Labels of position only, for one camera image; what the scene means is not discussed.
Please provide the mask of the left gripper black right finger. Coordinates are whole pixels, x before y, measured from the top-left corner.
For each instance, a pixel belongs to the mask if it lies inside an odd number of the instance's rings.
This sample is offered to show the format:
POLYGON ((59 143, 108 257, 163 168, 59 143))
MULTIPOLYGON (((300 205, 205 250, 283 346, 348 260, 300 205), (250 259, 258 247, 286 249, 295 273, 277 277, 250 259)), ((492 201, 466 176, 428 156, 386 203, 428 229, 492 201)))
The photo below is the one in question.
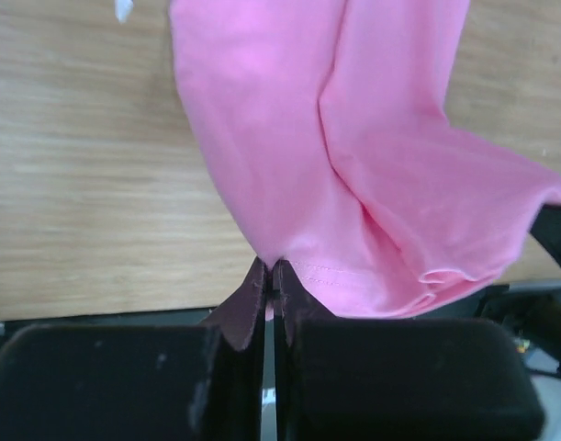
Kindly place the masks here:
POLYGON ((544 409, 515 344, 463 318, 331 313, 287 261, 271 272, 281 440, 533 440, 544 409))

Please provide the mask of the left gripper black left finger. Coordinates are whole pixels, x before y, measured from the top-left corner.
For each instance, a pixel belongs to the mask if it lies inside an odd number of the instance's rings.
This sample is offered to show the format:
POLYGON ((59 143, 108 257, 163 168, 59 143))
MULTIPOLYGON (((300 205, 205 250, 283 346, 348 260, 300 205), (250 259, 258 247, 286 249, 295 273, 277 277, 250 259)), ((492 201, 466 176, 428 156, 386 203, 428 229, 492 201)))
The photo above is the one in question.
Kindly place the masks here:
POLYGON ((266 266, 193 325, 33 324, 0 351, 0 440, 256 440, 266 266))

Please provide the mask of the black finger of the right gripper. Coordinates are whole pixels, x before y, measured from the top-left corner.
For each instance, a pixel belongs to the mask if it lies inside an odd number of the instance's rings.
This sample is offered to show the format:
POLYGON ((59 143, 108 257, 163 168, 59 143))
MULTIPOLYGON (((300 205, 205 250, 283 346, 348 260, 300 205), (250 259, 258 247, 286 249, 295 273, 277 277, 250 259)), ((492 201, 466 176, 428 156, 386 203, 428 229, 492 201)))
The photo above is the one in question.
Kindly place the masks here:
POLYGON ((561 268, 561 207, 544 205, 530 233, 561 268))

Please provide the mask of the pink t-shirt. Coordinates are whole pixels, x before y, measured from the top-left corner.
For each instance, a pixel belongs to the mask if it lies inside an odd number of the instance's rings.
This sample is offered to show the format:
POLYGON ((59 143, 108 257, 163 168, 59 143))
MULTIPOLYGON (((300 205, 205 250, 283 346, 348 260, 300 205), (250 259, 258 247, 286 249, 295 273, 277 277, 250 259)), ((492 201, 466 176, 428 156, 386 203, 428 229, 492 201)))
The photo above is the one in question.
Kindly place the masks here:
POLYGON ((333 313, 410 317, 521 254, 561 175, 453 128, 466 1, 174 1, 174 73, 215 186, 333 313))

